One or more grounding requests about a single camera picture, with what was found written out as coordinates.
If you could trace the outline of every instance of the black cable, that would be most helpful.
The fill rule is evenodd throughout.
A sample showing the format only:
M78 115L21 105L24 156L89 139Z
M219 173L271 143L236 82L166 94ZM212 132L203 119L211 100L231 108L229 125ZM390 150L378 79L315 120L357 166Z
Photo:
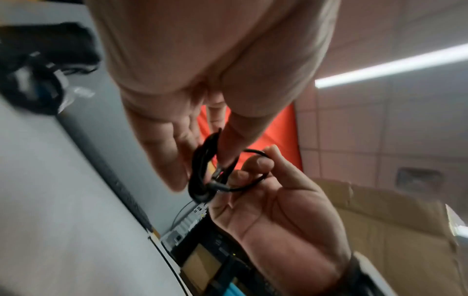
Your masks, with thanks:
M166 261L166 264L167 266L169 266L169 268L171 269L172 273L174 274L175 278L177 279L177 281L179 282L179 285L180 287L182 288L182 290L184 290L184 293L185 293L185 296L189 296L189 294L187 293L187 290L185 289L184 285L182 284L182 282L180 281L180 278L179 276L177 275L176 271L174 270L174 268L172 268L172 265L169 263L169 261L166 259L166 256L163 255L163 253L161 252L161 250L158 248L158 246L155 244L155 242L151 239L151 237L148 237L148 240L154 245L154 247L157 249L157 251L161 254L162 258L164 259L164 261Z
M220 133L221 129L217 133L207 137L203 145L198 147L194 152L194 156L192 158L192 175L189 180L188 191L190 197L196 203L210 202L218 191L239 192L249 190L268 176L268 173L263 174L255 179L251 184L243 187L231 188L227 186L226 183L228 181L228 177L233 172L237 162L239 161L239 157L237 157L228 168L223 169L218 167L213 173L211 181L205 184L204 178L208 169L208 163L217 153ZM245 149L244 152L257 153L263 157L270 158L263 151L255 149Z
M189 201L186 205L184 205L184 207L182 209L180 209L180 211L177 213L177 215L174 217L174 221L172 221L172 225L171 225L171 229L170 231L172 231L174 229L174 223L176 222L176 219L177 217L180 215L180 213L182 213L182 211L189 205L193 202L193 200Z

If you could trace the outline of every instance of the palm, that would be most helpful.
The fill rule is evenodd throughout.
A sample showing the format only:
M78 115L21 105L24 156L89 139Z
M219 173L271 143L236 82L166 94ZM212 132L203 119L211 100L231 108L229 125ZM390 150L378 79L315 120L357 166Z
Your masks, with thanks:
M321 190L285 188L271 176L225 198L230 206L214 216L215 222L273 284L294 295L313 294L340 277L349 247L343 225Z

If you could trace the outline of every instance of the cardboard flap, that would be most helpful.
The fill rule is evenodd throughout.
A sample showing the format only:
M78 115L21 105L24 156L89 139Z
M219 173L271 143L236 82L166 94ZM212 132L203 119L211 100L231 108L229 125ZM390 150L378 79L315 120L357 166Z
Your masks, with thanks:
M337 208L436 236L452 237L444 204L350 183L314 180Z

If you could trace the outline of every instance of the fluorescent light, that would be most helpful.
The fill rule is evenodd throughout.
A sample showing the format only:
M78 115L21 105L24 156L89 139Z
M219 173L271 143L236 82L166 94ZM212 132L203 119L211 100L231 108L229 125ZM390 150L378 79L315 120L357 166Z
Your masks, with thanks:
M464 60L468 60L468 43L411 58L399 59L369 68L317 79L315 81L315 86L317 88L332 87L340 84L457 63Z

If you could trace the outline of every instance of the human hand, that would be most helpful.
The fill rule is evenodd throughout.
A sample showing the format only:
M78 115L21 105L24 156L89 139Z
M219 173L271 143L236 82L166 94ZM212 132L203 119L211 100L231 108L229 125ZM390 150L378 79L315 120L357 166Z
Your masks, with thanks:
M203 104L229 165L311 80L340 0L86 0L136 138L174 191Z
M246 192L218 193L210 215L282 293L315 295L333 286L351 259L343 223L322 189L276 146L265 153L272 159L249 158L228 184L270 176Z

